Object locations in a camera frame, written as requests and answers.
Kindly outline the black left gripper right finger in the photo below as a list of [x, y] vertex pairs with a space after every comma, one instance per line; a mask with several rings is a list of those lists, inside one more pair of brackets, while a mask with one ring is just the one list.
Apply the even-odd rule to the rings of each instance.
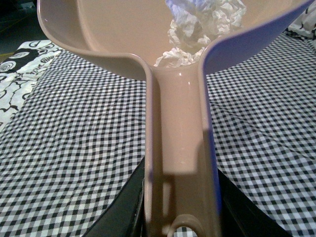
[[222, 232], [224, 237], [290, 237], [291, 234], [261, 211], [221, 171]]

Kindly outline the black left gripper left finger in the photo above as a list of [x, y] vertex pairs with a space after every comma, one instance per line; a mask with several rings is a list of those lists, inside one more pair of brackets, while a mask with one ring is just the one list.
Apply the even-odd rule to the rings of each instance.
[[110, 207], [84, 234], [85, 237], [140, 237], [144, 220], [142, 161]]

